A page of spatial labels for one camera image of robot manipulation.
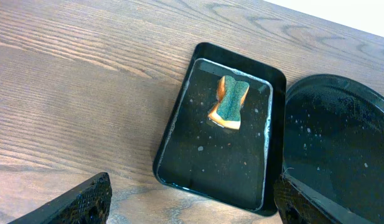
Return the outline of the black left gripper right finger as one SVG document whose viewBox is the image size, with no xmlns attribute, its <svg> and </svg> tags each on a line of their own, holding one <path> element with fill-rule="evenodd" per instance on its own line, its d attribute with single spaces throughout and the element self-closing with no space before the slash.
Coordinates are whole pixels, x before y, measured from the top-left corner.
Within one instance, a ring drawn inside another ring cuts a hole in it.
<svg viewBox="0 0 384 224">
<path fill-rule="evenodd" d="M 335 223 L 285 177 L 280 176 L 273 188 L 274 202 L 283 224 Z"/>
</svg>

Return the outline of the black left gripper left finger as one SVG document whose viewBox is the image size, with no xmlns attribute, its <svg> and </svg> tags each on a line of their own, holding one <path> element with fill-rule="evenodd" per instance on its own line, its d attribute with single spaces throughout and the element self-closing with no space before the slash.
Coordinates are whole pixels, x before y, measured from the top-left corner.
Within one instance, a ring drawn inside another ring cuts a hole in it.
<svg viewBox="0 0 384 224">
<path fill-rule="evenodd" d="M 111 198 L 110 177 L 100 172 L 10 224 L 105 224 Z"/>
</svg>

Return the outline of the yellow green scrub sponge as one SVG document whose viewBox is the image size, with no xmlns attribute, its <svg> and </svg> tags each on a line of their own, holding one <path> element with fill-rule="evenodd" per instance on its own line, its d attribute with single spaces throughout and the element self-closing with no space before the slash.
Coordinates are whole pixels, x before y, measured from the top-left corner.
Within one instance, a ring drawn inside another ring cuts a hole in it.
<svg viewBox="0 0 384 224">
<path fill-rule="evenodd" d="M 208 118 L 223 128 L 239 130 L 240 111 L 249 89 L 249 83 L 238 81 L 229 75 L 223 76 L 217 87 L 217 103 L 210 110 Z"/>
</svg>

